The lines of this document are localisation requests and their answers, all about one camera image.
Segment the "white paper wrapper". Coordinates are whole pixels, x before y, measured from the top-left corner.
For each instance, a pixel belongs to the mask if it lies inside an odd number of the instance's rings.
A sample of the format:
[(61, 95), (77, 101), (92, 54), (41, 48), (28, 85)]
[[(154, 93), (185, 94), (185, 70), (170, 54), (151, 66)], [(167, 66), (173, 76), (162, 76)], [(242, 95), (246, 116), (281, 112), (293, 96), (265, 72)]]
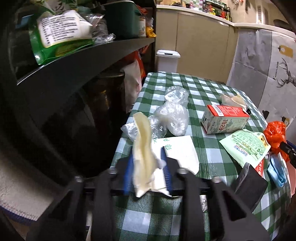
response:
[(138, 112), (133, 115), (138, 129), (133, 141), (132, 183), (137, 198), (148, 191), (160, 192), (169, 196), (165, 184), (165, 161), (161, 158), (161, 150), (166, 156), (178, 161), (181, 168), (186, 168), (194, 174), (199, 171), (199, 159), (191, 136), (152, 139), (152, 128), (147, 116)]

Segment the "beige kitchen cabinet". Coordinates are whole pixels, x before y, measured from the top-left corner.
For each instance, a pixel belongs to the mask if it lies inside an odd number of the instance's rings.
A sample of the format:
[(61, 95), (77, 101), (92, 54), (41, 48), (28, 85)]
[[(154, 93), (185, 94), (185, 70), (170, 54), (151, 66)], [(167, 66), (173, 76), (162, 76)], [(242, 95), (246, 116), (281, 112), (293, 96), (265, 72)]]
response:
[(157, 5), (156, 50), (180, 54), (177, 72), (226, 83), (238, 29), (220, 17), (194, 9)]

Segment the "white pedal trash bin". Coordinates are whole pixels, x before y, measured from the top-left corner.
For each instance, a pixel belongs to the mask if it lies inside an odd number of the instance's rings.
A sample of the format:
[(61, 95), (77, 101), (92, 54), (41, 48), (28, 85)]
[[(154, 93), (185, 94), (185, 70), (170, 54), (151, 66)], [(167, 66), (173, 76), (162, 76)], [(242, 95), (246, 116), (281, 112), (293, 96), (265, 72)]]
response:
[(177, 73), (178, 60), (181, 57), (177, 51), (158, 50), (156, 56), (158, 71)]

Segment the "pink plastic basin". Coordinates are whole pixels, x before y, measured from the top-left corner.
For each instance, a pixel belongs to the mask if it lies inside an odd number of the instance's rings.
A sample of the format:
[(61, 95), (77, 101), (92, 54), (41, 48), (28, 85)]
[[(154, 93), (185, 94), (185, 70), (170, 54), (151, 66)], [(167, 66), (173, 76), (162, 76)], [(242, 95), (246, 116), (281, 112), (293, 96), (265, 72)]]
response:
[(295, 176), (296, 176), (296, 170), (294, 166), (291, 164), (291, 161), (287, 162), (287, 170), (290, 178), (290, 186), (291, 186), (291, 192), (292, 196), (295, 194)]

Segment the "orange plastic bag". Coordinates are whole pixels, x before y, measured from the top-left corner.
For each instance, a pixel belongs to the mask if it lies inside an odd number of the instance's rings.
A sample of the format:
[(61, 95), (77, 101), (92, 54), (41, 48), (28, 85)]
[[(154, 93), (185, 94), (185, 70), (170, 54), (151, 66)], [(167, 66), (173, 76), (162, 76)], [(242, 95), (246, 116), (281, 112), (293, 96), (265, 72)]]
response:
[(274, 154), (281, 153), (281, 156), (286, 162), (290, 161), (288, 154), (280, 149), (281, 142), (286, 143), (286, 125), (282, 121), (273, 121), (267, 124), (266, 129), (263, 131), (267, 142), (271, 145), (271, 151)]

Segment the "blue face mask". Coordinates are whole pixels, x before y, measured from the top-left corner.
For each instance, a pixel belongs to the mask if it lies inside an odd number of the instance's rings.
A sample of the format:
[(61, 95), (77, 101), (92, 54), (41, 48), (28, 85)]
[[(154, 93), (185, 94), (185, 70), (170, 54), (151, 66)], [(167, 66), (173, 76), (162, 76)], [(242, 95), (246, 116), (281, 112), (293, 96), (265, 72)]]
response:
[(279, 155), (273, 154), (269, 156), (267, 172), (278, 189), (283, 188), (287, 183), (287, 176)]

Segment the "red cardboard box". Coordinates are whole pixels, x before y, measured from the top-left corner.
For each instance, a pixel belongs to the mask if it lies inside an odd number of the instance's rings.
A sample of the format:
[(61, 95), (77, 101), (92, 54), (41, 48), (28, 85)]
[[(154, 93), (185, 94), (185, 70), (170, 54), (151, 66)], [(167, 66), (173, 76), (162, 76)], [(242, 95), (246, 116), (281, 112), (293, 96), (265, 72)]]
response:
[(263, 173), (264, 173), (264, 158), (261, 160), (261, 162), (256, 166), (255, 170), (256, 172), (263, 177)]

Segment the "black foil pouch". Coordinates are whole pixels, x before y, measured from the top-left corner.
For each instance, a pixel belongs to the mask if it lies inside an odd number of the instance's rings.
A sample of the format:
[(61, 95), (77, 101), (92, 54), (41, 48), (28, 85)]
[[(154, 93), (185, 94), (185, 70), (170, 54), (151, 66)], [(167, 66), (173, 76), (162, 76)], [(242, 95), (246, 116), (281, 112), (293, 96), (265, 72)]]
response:
[(268, 182), (249, 163), (245, 163), (230, 187), (253, 212), (261, 201), (267, 186)]

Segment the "green white paper packet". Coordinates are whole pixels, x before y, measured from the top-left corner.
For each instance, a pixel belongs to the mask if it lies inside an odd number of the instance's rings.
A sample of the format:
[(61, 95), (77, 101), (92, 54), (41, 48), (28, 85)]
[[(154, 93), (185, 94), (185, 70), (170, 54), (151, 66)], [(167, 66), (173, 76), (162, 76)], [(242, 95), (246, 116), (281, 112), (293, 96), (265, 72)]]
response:
[(256, 168), (271, 148), (263, 133), (245, 129), (238, 130), (219, 142), (241, 167), (249, 163)]

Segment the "crumpled white wrapper at back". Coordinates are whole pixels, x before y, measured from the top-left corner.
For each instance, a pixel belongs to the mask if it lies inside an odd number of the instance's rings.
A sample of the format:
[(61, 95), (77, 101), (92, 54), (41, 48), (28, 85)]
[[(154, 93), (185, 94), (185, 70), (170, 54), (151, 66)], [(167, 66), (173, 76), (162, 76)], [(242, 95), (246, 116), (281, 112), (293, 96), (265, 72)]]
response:
[(235, 96), (221, 94), (221, 104), (225, 106), (233, 106), (247, 110), (247, 105), (240, 94)]

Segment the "milk carton 1928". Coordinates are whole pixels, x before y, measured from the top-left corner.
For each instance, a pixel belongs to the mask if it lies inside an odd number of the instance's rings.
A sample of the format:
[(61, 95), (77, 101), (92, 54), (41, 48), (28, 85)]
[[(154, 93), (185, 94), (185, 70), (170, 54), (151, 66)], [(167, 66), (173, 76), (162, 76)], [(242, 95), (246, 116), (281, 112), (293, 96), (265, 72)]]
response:
[(201, 124), (206, 134), (232, 133), (245, 127), (250, 115), (241, 107), (207, 105)]

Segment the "grey deer print curtain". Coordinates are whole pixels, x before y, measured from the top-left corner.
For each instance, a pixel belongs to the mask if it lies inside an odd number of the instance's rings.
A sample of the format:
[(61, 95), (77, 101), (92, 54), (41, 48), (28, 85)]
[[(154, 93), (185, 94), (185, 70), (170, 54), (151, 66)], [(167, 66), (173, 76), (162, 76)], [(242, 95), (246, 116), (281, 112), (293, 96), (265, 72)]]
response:
[(227, 85), (244, 91), (268, 122), (295, 131), (295, 38), (240, 28)]

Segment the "green white checkered tablecloth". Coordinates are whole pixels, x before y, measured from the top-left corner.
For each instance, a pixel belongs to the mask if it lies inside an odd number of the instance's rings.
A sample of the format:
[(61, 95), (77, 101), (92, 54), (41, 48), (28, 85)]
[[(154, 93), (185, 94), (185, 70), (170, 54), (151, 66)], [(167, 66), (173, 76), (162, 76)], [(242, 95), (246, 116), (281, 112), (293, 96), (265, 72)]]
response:
[[(219, 176), (226, 184), (231, 184), (241, 170), (235, 160), (229, 156), (220, 144), (223, 134), (208, 135), (201, 125), (201, 119), (207, 105), (220, 103), (221, 94), (241, 95), (251, 114), (246, 128), (262, 132), (266, 121), (251, 99), (242, 91), (208, 79), (177, 73), (149, 73), (143, 88), (132, 108), (145, 115), (152, 115), (163, 104), (166, 89), (181, 86), (189, 94), (187, 109), (189, 125), (187, 135), (192, 137), (198, 154), (200, 168), (198, 176), (210, 179)], [(278, 189), (269, 182), (267, 190), (254, 210), (255, 217), (262, 223), (271, 238), (275, 238), (282, 229), (291, 199), (290, 185)], [(142, 198), (134, 194), (115, 199), (116, 240), (177, 240), (181, 221), (180, 198), (168, 198), (148, 193)]]

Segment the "black storage shelf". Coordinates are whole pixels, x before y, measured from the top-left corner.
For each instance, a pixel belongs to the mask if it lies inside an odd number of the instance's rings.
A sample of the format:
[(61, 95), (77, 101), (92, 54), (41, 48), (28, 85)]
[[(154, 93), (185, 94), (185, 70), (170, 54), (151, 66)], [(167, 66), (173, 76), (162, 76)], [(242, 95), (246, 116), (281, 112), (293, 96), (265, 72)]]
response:
[[(1, 134), (23, 159), (54, 182), (90, 178), (111, 164), (126, 117), (126, 56), (155, 39), (117, 40), (102, 6), (114, 1), (1, 1)], [(155, 1), (133, 1), (156, 17)], [(31, 48), (29, 20), (41, 8), (76, 10), (93, 25), (93, 44), (44, 65)]]

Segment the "clear crumpled plastic bag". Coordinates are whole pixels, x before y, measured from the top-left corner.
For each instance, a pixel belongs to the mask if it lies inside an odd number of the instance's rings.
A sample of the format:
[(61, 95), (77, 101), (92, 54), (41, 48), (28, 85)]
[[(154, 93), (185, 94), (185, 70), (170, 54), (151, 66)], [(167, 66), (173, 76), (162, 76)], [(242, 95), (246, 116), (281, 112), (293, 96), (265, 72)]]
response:
[(164, 99), (164, 104), (149, 117), (141, 112), (135, 113), (133, 121), (121, 127), (122, 132), (135, 141), (140, 129), (139, 122), (144, 120), (152, 139), (163, 138), (167, 132), (177, 137), (183, 136), (189, 125), (189, 93), (180, 86), (171, 86), (166, 90)]

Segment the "black spice rack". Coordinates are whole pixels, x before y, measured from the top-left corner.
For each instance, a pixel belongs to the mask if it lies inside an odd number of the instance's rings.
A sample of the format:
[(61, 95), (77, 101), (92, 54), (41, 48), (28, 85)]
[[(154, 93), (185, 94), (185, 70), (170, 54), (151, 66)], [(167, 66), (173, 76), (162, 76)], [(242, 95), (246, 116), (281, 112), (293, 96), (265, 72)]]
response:
[(222, 1), (203, 1), (203, 12), (232, 21), (230, 7)]

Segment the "white paper bag under shelf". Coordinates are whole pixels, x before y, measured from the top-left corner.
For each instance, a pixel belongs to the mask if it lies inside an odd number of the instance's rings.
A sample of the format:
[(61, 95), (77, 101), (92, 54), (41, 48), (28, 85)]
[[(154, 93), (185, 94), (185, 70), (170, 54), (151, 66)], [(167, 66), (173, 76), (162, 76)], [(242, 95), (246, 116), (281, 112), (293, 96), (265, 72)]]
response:
[(142, 89), (142, 78), (137, 60), (120, 69), (125, 74), (125, 109), (126, 113), (132, 111), (132, 107)]

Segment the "yellow toy on shelf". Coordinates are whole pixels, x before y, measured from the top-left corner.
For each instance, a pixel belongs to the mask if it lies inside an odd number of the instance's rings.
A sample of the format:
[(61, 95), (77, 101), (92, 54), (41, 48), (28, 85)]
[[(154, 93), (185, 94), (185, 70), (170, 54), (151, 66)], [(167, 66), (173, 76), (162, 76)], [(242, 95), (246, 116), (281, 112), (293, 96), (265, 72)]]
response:
[(156, 37), (153, 27), (146, 26), (145, 30), (146, 30), (146, 36), (148, 38), (155, 38)]

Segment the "green white snack bag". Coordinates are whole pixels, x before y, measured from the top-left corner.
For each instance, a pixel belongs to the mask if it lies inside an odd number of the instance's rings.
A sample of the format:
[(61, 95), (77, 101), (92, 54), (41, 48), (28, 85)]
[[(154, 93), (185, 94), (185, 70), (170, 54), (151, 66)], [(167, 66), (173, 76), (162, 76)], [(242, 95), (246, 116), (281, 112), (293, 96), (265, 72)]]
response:
[(93, 25), (76, 10), (52, 14), (47, 8), (29, 20), (29, 37), (34, 58), (44, 65), (93, 44)]

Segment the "green cooler box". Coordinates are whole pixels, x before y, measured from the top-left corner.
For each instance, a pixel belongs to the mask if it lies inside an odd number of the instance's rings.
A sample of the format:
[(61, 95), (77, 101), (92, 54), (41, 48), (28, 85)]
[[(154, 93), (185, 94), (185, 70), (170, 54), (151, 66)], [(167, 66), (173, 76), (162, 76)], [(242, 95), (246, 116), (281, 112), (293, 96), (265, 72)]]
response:
[(133, 1), (114, 1), (102, 5), (109, 33), (117, 40), (135, 39), (139, 36), (139, 18), (142, 15)]

